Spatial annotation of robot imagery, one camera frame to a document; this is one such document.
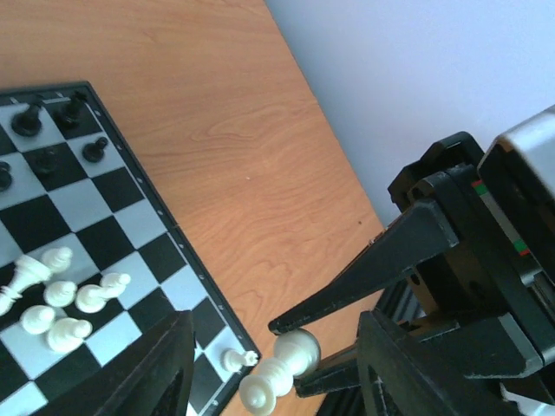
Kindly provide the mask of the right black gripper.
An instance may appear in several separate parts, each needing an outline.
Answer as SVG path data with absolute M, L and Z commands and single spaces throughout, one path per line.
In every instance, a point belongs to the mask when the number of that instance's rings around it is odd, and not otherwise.
M 268 324 L 283 335 L 401 281 L 428 315 L 421 338 L 467 377 L 527 377 L 545 365 L 539 265 L 515 249 L 484 198 L 467 132 L 436 141 L 388 187 L 404 212 L 328 285 Z

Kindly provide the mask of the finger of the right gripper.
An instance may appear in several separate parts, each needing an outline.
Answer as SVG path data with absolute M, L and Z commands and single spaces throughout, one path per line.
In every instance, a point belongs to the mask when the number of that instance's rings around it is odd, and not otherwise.
M 316 370 L 294 381 L 296 395 L 308 398 L 359 387 L 356 346 L 349 346 L 324 358 Z

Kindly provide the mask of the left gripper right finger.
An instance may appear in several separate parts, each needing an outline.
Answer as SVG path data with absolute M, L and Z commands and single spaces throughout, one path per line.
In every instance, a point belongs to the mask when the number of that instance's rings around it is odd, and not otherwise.
M 466 379 L 380 311 L 359 317 L 359 378 L 369 370 L 382 380 L 404 415 L 519 415 L 517 406 Z

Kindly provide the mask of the black magnetic chess board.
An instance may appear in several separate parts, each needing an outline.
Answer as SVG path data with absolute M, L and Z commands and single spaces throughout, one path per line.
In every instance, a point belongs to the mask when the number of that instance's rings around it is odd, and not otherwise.
M 42 129 L 23 137 L 15 114 L 40 102 Z M 104 158 L 90 163 L 83 147 L 108 139 Z M 33 172 L 37 153 L 53 147 L 58 168 Z M 43 303 L 44 283 L 22 293 L 1 318 L 1 412 L 30 415 L 103 369 L 134 341 L 176 310 L 193 316 L 195 353 L 190 415 L 218 415 L 235 394 L 241 373 L 224 370 L 221 354 L 255 344 L 212 280 L 177 221 L 156 192 L 92 86 L 71 82 L 12 88 L 1 93 L 1 161 L 12 185 L 1 192 L 1 282 L 8 284 L 22 255 L 40 259 L 69 247 L 71 265 L 58 275 L 82 287 L 109 273 L 131 282 L 99 312 L 76 350 L 58 354 L 43 335 L 21 326 L 24 310 Z

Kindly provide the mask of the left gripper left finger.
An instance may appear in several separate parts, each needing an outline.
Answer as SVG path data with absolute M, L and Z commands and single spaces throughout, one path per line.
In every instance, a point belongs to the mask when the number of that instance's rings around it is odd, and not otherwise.
M 40 415 L 184 415 L 194 371 L 190 310 L 174 311 Z

